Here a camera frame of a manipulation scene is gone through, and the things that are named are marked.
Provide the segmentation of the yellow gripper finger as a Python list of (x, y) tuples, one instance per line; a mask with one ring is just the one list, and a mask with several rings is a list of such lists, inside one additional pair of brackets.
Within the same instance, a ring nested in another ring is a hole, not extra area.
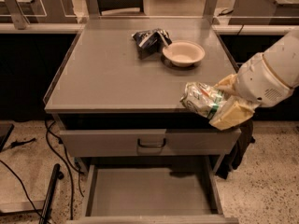
[(215, 85), (215, 88), (231, 95), (237, 95), (237, 92), (235, 90), (235, 81), (236, 81), (236, 75), (231, 74), (223, 78), (222, 80), (220, 80)]
[(255, 104), (238, 96), (231, 96), (219, 109), (209, 124), (219, 130), (226, 130), (250, 119), (255, 110)]

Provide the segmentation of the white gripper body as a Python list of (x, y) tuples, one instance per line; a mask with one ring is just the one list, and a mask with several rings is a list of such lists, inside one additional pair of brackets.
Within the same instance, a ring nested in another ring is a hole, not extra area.
[(272, 107), (293, 94), (270, 70), (261, 52), (256, 53), (239, 68), (235, 79), (237, 94), (260, 107)]

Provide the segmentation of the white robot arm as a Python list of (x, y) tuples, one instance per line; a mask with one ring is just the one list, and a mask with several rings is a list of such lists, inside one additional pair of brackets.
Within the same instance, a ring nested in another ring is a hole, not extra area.
[(215, 88), (229, 95), (209, 124), (226, 130), (250, 119), (257, 107), (273, 107), (299, 86), (299, 30), (293, 29), (241, 65)]

